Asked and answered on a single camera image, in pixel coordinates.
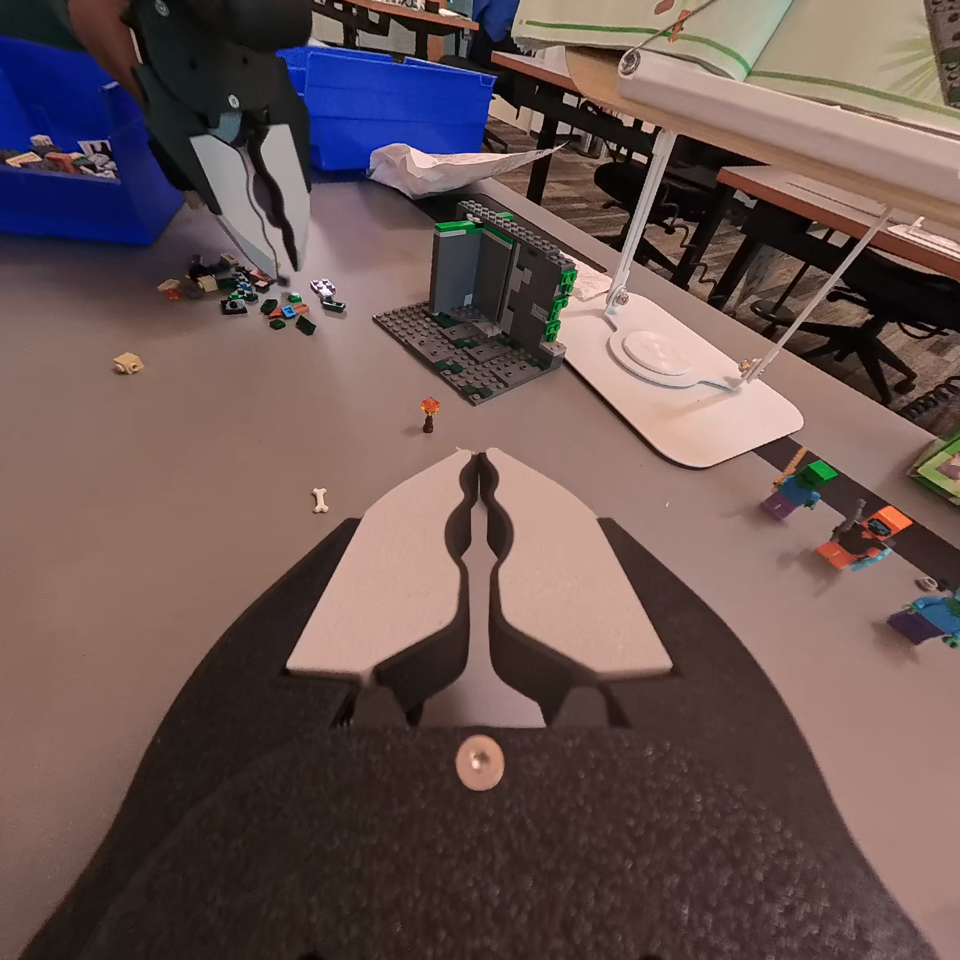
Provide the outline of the pile of small toy bricks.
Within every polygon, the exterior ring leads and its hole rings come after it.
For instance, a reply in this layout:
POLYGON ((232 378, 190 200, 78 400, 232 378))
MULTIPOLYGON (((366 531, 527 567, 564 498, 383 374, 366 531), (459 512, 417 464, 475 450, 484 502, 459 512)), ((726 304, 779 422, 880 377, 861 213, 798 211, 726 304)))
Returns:
POLYGON ((60 147, 50 136, 35 134, 28 146, 1 147, 2 166, 31 173, 78 175, 119 182, 109 139, 80 140, 73 149, 60 147))
POLYGON ((211 260, 193 255, 182 275, 162 280, 156 290, 171 302, 216 303, 223 317, 256 314, 271 330, 293 327, 307 336, 317 330, 304 294, 290 289, 287 280, 245 266, 229 253, 211 260))

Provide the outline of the toy brick set box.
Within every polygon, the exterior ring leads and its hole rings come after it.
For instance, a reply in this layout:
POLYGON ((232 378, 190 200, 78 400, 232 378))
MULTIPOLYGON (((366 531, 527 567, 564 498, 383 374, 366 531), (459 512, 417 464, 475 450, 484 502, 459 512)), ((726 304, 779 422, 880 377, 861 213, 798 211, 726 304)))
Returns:
POLYGON ((921 450, 907 476, 948 503, 959 506, 959 430, 921 450))

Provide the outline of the white crumpled paper bag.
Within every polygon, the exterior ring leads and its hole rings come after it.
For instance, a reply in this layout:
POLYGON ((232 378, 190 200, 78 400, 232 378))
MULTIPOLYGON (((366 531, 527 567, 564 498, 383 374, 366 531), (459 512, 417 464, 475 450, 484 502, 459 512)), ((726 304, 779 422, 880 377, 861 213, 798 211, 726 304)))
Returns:
POLYGON ((507 153, 428 153, 407 144, 392 143, 371 153, 366 175, 371 181, 389 186, 409 199, 420 199, 550 159, 562 147, 507 153))

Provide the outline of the zombie toy figure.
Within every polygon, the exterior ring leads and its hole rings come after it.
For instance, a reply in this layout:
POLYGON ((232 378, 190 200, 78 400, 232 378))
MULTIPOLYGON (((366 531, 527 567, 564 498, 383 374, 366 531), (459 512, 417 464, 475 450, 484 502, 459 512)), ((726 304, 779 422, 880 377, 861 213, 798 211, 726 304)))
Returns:
POLYGON ((891 614, 886 623, 915 646, 940 640, 956 650, 959 648, 959 588, 948 594, 919 597, 891 614))

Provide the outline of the wooden-top office desk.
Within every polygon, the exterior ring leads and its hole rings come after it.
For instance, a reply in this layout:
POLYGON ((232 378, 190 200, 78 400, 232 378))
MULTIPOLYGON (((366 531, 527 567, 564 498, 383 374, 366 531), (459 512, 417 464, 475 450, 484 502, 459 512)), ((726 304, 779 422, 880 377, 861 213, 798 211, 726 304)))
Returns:
MULTIPOLYGON (((574 131, 586 133, 603 141, 611 161, 633 161, 645 164, 649 159, 654 141, 660 129, 643 129, 643 123, 632 117, 621 118, 606 103, 590 99, 576 87, 569 75, 542 65, 531 57, 497 53, 493 66, 505 83, 508 100, 517 107, 528 107, 541 114, 538 149, 554 146, 558 138, 558 126, 563 123, 574 131)), ((716 171, 716 187, 711 198, 712 205, 720 196, 735 195, 735 189, 717 181, 720 170, 726 166, 752 162, 736 153, 722 150, 709 143, 679 135, 670 155, 668 166, 702 165, 716 171)))
MULTIPOLYGON (((717 182, 848 237, 860 238, 884 209, 882 202, 770 166, 725 167, 717 174, 717 182)), ((889 226, 873 236, 870 246, 920 270, 959 279, 957 258, 892 233, 889 226)))
POLYGON ((393 23, 414 36, 417 59, 438 63, 445 55, 445 38, 469 41, 479 24, 457 11, 442 12, 439 2, 425 2, 424 7, 380 1, 313 1, 313 13, 334 20, 342 26, 342 45, 359 50, 360 34, 387 39, 393 23))

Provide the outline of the grey desk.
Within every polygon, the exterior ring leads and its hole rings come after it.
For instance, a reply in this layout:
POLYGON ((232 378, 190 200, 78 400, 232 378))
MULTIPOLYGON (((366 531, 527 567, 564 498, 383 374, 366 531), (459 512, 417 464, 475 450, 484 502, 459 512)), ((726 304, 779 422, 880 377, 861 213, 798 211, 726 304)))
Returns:
POLYGON ((568 366, 475 409, 372 321, 426 297, 443 202, 342 176, 312 200, 293 282, 312 336, 159 293, 191 255, 231 248, 197 211, 149 247, 2 236, 2 958, 61 904, 246 608, 393 486, 490 447, 617 520, 737 631, 875 870, 958 958, 958 652, 886 627, 918 595, 915 564, 847 577, 812 553, 836 510, 783 525, 758 510, 807 447, 944 559, 958 510, 906 476, 929 434, 792 357, 766 380, 802 428, 702 470, 667 461, 568 366), (144 369, 115 373, 124 353, 144 369), (329 512, 312 512, 314 488, 329 512))

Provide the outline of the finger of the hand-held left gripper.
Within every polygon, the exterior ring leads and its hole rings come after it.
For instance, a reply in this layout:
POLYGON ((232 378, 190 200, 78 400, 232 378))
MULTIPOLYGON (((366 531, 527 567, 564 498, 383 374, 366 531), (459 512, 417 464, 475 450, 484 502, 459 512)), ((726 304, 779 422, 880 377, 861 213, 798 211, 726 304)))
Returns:
POLYGON ((210 133, 192 136, 191 146, 220 212, 217 217, 246 259, 276 278, 281 270, 274 231, 255 192, 254 167, 246 149, 210 133))
POLYGON ((264 126, 250 141, 253 194, 279 235, 295 272, 303 269, 310 222, 310 177, 286 124, 264 126))

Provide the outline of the orange toy figure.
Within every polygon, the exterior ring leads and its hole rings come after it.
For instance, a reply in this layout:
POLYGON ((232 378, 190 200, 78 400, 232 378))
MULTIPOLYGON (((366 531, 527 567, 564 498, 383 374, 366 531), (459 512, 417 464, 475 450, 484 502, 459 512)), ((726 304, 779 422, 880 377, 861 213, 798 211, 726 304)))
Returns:
POLYGON ((893 551, 893 537, 913 524, 913 519, 894 506, 884 506, 870 515, 864 511, 867 501, 860 498, 854 510, 819 545, 815 553, 835 570, 865 570, 893 551))

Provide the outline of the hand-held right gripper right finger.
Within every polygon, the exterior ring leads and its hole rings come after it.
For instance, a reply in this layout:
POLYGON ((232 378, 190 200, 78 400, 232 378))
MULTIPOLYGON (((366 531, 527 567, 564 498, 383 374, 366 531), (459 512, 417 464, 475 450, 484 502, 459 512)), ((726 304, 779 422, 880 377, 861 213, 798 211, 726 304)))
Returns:
POLYGON ((490 574, 488 641, 499 679, 545 725, 570 692, 666 677, 673 662, 599 517, 532 467, 480 456, 490 574))

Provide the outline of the person's left hand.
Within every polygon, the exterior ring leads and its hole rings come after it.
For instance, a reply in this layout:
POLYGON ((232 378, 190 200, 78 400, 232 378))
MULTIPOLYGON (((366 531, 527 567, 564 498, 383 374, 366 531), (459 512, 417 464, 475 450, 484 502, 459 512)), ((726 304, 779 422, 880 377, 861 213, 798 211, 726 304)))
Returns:
POLYGON ((138 43, 127 23, 129 1, 68 1, 71 31, 88 54, 143 108, 138 43))

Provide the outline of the person's left forearm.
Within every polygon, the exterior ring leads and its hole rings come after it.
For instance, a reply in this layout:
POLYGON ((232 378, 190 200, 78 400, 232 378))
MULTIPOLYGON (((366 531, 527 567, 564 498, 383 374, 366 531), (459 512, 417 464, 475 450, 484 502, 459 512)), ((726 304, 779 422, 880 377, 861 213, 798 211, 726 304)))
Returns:
POLYGON ((67 51, 83 51, 67 1, 1 1, 1 36, 67 51))

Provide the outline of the black office chair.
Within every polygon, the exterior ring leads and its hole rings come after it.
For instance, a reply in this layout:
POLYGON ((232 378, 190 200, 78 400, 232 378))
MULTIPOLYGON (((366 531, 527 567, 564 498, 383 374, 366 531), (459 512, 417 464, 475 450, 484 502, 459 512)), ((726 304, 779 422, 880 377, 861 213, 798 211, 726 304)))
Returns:
POLYGON ((861 308, 858 324, 808 318, 798 333, 821 339, 802 351, 802 359, 854 356, 880 402, 888 406, 917 387, 918 373, 882 340, 888 328, 914 341, 926 341, 959 330, 959 283, 938 272, 920 270, 869 248, 859 255, 839 284, 826 295, 830 303, 861 308))
MULTIPOLYGON (((646 164, 632 160, 612 160, 594 172, 594 184, 611 198, 608 205, 618 206, 633 216, 647 178, 646 164)), ((698 224, 712 207, 716 171, 702 165, 669 166, 663 174, 649 214, 649 223, 666 234, 679 228, 679 222, 698 224)))

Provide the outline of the blue plastic bin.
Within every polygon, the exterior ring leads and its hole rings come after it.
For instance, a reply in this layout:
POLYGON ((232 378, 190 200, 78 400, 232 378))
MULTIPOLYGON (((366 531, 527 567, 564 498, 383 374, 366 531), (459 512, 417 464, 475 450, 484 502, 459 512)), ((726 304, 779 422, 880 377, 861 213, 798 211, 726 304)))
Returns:
POLYGON ((302 98, 310 162, 324 172, 369 168, 403 143, 428 154, 482 148, 496 77, 414 57, 310 46, 302 98))
POLYGON ((294 91, 301 99, 304 98, 306 91, 306 67, 310 51, 309 46, 296 46, 275 51, 275 54, 285 62, 294 91))
POLYGON ((70 152, 106 140, 118 178, 1 173, 4 234, 152 245, 184 204, 148 145, 137 102, 88 55, 1 40, 1 146, 25 152, 31 137, 70 152))

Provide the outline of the white book stand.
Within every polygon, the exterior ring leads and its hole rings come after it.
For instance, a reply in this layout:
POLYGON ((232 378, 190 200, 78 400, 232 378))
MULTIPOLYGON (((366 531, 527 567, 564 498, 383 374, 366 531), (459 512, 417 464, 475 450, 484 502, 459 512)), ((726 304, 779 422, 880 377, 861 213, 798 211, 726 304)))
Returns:
POLYGON ((616 55, 568 47, 572 80, 588 99, 659 127, 648 172, 606 300, 572 309, 566 362, 667 459, 721 464, 804 425, 764 384, 796 321, 759 359, 740 366, 650 299, 630 294, 634 253, 682 135, 882 204, 818 304, 896 209, 958 225, 958 140, 926 129, 718 76, 639 45, 616 55))

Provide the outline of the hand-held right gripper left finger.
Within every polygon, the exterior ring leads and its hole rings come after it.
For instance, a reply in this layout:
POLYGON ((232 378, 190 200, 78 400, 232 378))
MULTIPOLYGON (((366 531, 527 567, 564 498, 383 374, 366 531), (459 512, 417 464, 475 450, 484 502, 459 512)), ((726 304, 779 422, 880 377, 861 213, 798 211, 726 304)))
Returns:
POLYGON ((360 519, 287 659, 287 672, 388 691, 419 726, 464 673, 476 456, 459 450, 379 498, 360 519))

